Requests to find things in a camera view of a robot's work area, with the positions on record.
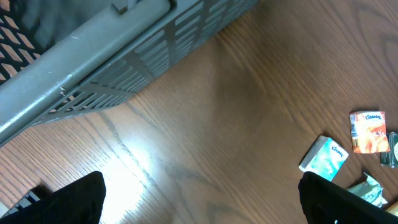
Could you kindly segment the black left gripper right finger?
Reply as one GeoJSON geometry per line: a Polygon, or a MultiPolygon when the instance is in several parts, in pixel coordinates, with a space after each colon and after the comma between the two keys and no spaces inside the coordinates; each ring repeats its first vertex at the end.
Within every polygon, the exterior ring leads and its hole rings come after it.
{"type": "Polygon", "coordinates": [[[298,184],[300,204],[308,223],[395,224],[397,217],[313,172],[298,184]]]}

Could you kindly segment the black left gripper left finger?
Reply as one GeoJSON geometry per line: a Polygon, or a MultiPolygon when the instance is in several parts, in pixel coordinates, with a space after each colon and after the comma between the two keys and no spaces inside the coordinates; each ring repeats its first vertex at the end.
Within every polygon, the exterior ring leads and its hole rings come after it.
{"type": "Polygon", "coordinates": [[[94,171],[52,192],[49,197],[1,218],[1,223],[98,224],[105,196],[103,175],[94,171]]]}

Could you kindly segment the teal Kleenex tissue packet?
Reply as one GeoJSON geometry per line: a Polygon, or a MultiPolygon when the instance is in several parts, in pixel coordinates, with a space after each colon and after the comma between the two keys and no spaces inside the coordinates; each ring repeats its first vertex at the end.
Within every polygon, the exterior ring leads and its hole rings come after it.
{"type": "Polygon", "coordinates": [[[302,172],[313,172],[332,181],[349,154],[332,138],[319,136],[301,161],[302,172]]]}

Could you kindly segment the teal wipes packet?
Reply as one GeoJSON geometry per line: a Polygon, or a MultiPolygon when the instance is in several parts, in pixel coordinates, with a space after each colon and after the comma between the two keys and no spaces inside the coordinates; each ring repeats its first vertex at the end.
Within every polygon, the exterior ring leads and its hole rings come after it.
{"type": "Polygon", "coordinates": [[[383,188],[380,183],[369,174],[364,173],[364,175],[366,176],[364,182],[347,188],[347,191],[381,208],[383,205],[387,204],[387,200],[382,196],[383,188]]]}

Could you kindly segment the dark green round-logo packet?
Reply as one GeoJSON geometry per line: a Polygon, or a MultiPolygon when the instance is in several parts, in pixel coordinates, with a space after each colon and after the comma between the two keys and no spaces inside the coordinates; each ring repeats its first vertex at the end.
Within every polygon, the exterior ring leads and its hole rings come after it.
{"type": "Polygon", "coordinates": [[[387,140],[389,143],[389,152],[380,153],[380,164],[395,168],[397,167],[397,133],[388,133],[387,140]]]}

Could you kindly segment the orange tissue packet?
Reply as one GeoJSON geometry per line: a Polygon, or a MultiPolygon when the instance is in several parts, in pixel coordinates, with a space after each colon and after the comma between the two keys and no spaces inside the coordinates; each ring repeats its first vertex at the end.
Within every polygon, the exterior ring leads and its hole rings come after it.
{"type": "Polygon", "coordinates": [[[353,152],[389,152],[384,111],[357,111],[349,115],[353,152]]]}

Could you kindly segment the yellow snack bag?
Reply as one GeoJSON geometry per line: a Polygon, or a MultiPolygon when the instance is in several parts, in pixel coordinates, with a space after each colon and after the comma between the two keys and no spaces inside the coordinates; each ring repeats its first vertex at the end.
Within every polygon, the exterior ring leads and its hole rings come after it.
{"type": "Polygon", "coordinates": [[[391,205],[386,212],[398,217],[398,202],[396,202],[395,204],[391,205]]]}

